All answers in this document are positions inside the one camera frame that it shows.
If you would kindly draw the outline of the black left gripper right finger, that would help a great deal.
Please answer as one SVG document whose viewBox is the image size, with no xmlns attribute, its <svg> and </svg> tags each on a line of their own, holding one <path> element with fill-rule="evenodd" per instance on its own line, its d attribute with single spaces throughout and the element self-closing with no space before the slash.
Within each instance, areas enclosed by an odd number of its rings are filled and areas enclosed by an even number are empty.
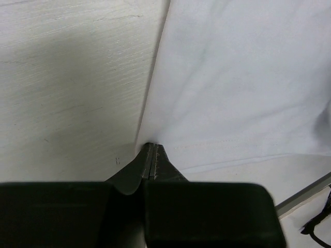
<svg viewBox="0 0 331 248">
<path fill-rule="evenodd" d="M 254 183 L 190 182 L 155 145 L 144 182 L 148 247 L 286 247 L 268 191 Z"/>
</svg>

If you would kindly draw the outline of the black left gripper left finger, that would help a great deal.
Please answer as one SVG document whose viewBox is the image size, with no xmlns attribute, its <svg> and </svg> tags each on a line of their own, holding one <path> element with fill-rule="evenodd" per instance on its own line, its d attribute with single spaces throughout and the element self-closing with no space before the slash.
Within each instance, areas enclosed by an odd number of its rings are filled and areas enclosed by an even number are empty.
<svg viewBox="0 0 331 248">
<path fill-rule="evenodd" d="M 106 181 L 1 184 L 1 247 L 108 247 L 144 219 L 154 145 Z"/>
</svg>

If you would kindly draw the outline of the white skirt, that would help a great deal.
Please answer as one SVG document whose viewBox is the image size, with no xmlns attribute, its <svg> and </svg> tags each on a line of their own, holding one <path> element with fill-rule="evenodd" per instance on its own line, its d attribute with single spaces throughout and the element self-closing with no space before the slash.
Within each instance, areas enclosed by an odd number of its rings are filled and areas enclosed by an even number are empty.
<svg viewBox="0 0 331 248">
<path fill-rule="evenodd" d="M 136 149 L 184 172 L 330 155 L 330 1 L 171 1 Z"/>
</svg>

